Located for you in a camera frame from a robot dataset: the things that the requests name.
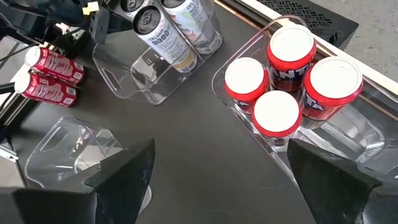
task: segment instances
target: silver can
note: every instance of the silver can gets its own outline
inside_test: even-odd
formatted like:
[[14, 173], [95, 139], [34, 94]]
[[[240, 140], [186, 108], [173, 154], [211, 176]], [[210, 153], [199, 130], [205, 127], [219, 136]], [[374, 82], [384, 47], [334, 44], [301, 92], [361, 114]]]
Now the silver can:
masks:
[[211, 54], [223, 43], [200, 0], [161, 0], [163, 8], [199, 54]]
[[121, 9], [130, 20], [134, 19], [140, 9], [153, 4], [154, 0], [120, 0]]
[[196, 53], [156, 6], [140, 9], [132, 26], [136, 34], [177, 71], [186, 73], [195, 68]]

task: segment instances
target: red coca-cola can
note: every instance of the red coca-cola can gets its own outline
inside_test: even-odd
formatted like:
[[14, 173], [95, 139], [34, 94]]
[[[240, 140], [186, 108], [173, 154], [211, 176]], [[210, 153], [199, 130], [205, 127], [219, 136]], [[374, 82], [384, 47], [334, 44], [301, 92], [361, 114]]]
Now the red coca-cola can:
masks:
[[268, 72], [256, 59], [238, 58], [225, 71], [225, 89], [237, 109], [250, 114], [250, 107], [269, 89]]
[[19, 76], [14, 85], [15, 91], [26, 98], [60, 106], [72, 106], [77, 99], [74, 87], [35, 73]]
[[31, 47], [25, 55], [25, 64], [32, 70], [73, 85], [79, 84], [85, 71], [82, 65], [43, 47]]
[[267, 46], [271, 85], [276, 90], [299, 91], [317, 51], [311, 31], [301, 25], [278, 29]]
[[303, 115], [326, 121], [361, 93], [362, 73], [343, 57], [327, 57], [316, 63], [304, 77]]
[[302, 121], [301, 107], [290, 94], [269, 91], [256, 101], [252, 120], [271, 146], [283, 146], [293, 137]]

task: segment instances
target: energy drink can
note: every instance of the energy drink can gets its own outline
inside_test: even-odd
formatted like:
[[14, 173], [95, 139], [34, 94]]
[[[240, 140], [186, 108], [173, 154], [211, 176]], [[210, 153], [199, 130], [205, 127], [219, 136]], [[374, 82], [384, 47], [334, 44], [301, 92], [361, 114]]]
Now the energy drink can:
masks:
[[271, 146], [283, 146], [300, 127], [302, 112], [293, 96], [275, 90], [256, 101], [252, 120]]
[[130, 19], [134, 20], [138, 10], [144, 6], [153, 5], [154, 0], [121, 0], [120, 7], [124, 14]]
[[269, 76], [256, 59], [238, 58], [225, 71], [225, 89], [238, 110], [250, 114], [251, 106], [269, 89]]
[[137, 35], [177, 71], [186, 73], [195, 68], [196, 53], [156, 6], [140, 9], [132, 26]]
[[200, 0], [162, 0], [165, 11], [199, 54], [211, 54], [223, 43]]
[[298, 91], [317, 51], [312, 33], [304, 26], [278, 29], [267, 46], [271, 85], [276, 90]]
[[79, 63], [52, 50], [38, 46], [31, 47], [26, 52], [25, 64], [33, 71], [61, 79], [73, 85], [79, 84], [85, 74], [83, 66]]
[[14, 88], [15, 92], [26, 98], [60, 106], [70, 107], [77, 99], [74, 87], [36, 73], [19, 76]]
[[303, 115], [307, 120], [316, 121], [319, 127], [354, 101], [362, 86], [363, 76], [355, 63], [338, 56], [324, 58], [304, 77]]

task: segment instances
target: can lid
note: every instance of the can lid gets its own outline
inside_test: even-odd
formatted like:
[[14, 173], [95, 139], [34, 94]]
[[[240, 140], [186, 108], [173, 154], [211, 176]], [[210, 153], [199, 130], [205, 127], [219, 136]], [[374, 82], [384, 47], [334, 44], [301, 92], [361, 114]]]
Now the can lid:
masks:
[[25, 92], [30, 85], [30, 74], [23, 73], [21, 75], [16, 76], [16, 81], [14, 84], [15, 92], [23, 93]]
[[352, 95], [361, 86], [362, 79], [362, 73], [354, 62], [337, 56], [320, 60], [310, 72], [314, 90], [333, 99]]
[[120, 7], [124, 12], [133, 12], [140, 8], [144, 3], [144, 0], [122, 0], [120, 1]]
[[255, 127], [267, 137], [283, 138], [299, 128], [302, 115], [296, 99], [284, 91], [269, 91], [256, 101]]
[[29, 67], [33, 67], [40, 60], [40, 47], [31, 47], [25, 55], [25, 64]]
[[295, 62], [308, 55], [313, 44], [311, 31], [296, 24], [278, 29], [271, 37], [270, 48], [277, 59]]
[[161, 0], [161, 1], [165, 8], [172, 9], [172, 8], [180, 6], [186, 0]]
[[151, 33], [160, 23], [162, 15], [160, 10], [155, 6], [145, 6], [138, 10], [132, 27], [137, 34], [146, 35]]
[[226, 86], [239, 94], [257, 90], [264, 79], [264, 67], [256, 59], [238, 58], [225, 71]]

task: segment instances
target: concrete floor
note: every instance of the concrete floor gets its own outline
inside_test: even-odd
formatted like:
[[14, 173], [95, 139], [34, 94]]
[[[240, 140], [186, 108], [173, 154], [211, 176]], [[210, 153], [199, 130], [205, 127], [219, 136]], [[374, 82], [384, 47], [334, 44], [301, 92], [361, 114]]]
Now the concrete floor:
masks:
[[359, 23], [345, 52], [398, 82], [397, 0], [310, 0]]
[[[8, 37], [0, 40], [0, 58], [7, 56], [16, 44], [17, 42], [14, 39]], [[15, 51], [23, 49], [24, 47], [25, 46], [22, 44], [19, 44]], [[10, 57], [4, 64], [3, 68], [0, 68], [0, 84], [7, 83], [14, 77], [20, 67], [24, 64], [26, 52], [27, 50]]]

